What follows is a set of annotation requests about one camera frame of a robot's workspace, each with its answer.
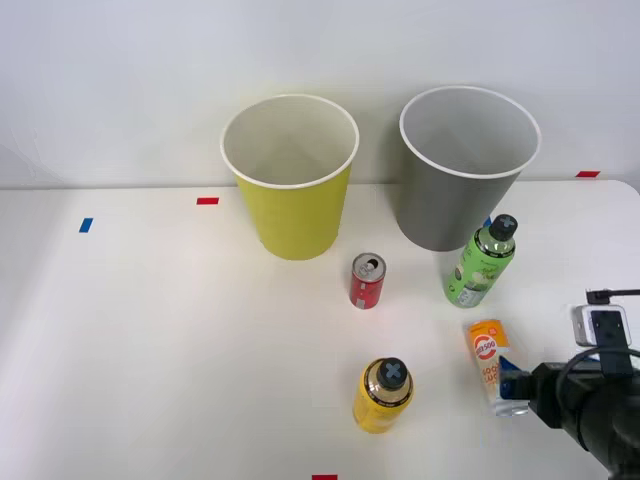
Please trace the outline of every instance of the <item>green spray bottle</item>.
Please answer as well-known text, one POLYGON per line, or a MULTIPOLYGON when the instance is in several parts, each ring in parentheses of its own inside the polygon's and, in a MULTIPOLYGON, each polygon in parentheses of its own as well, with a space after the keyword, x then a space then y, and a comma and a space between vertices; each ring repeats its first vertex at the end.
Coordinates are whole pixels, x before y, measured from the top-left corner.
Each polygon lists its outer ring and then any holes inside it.
POLYGON ((446 295, 462 308, 478 305, 516 251, 513 234, 518 222, 511 215, 498 215, 491 225, 480 228, 464 247, 460 262, 449 276, 446 295))

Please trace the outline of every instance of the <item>white wall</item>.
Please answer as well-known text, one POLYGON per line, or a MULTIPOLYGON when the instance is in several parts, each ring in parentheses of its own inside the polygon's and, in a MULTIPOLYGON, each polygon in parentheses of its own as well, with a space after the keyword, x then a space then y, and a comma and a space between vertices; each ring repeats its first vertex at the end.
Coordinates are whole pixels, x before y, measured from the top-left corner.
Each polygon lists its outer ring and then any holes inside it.
POLYGON ((324 95, 356 118, 352 180, 390 180, 396 121, 441 84, 538 119, 529 177, 640 187, 638 0, 2 0, 0 186, 230 184, 238 109, 324 95))

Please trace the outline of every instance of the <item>red soda can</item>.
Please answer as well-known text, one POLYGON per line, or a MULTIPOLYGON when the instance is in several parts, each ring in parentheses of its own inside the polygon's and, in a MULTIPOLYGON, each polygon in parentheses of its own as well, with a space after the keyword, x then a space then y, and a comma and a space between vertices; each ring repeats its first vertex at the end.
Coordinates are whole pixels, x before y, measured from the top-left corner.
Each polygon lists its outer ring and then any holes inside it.
POLYGON ((382 282, 387 273, 387 264, 380 255, 361 253, 353 261, 351 270, 351 303, 366 310, 380 300, 382 282))

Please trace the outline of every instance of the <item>can lid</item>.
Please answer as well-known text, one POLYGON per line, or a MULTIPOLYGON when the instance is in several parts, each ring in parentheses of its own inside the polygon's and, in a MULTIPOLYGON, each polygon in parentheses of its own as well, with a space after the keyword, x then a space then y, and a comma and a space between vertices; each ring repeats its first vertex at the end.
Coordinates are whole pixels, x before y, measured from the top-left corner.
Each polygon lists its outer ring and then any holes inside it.
POLYGON ((500 242, 506 242, 513 237, 518 228, 518 222, 511 215, 498 215, 489 227, 489 235, 500 242))
POLYGON ((377 282, 387 271, 387 265, 380 255, 361 253, 353 261, 353 274, 363 282, 377 282))
POLYGON ((395 357, 384 358, 378 367, 376 378, 386 390, 399 390, 407 380, 407 366, 395 357))

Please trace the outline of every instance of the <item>white table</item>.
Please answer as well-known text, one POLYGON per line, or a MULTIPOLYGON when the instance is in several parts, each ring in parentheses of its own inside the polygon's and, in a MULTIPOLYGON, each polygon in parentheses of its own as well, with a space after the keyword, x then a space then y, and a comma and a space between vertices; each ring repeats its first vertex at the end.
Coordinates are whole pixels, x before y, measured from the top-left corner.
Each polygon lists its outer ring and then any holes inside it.
MULTIPOLYGON (((472 310, 441 291, 457 253, 409 242, 389 194, 350 187, 333 247, 289 262, 235 188, 0 192, 0 478, 606 478, 533 413, 491 416, 463 324, 503 320, 522 367, 566 361, 584 290, 638 287, 638 194, 516 183, 498 208, 520 222, 516 258, 472 310), (370 311, 348 298, 363 251, 389 268, 370 311), (369 435, 356 382, 388 355, 415 399, 369 435)), ((639 339, 640 299, 621 303, 639 339)))

